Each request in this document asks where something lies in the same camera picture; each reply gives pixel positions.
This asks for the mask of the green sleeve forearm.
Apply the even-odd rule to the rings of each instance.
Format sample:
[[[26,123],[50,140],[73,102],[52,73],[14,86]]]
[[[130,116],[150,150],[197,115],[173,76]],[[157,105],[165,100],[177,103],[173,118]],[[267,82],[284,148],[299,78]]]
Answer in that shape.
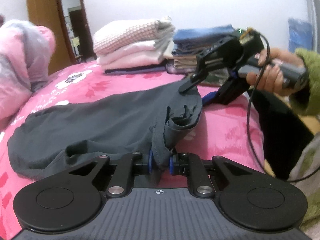
[[[320,108],[320,61],[319,54],[297,48],[295,54],[303,60],[308,71],[308,83],[300,91],[289,96],[290,105],[294,112],[300,115],[319,115]]]

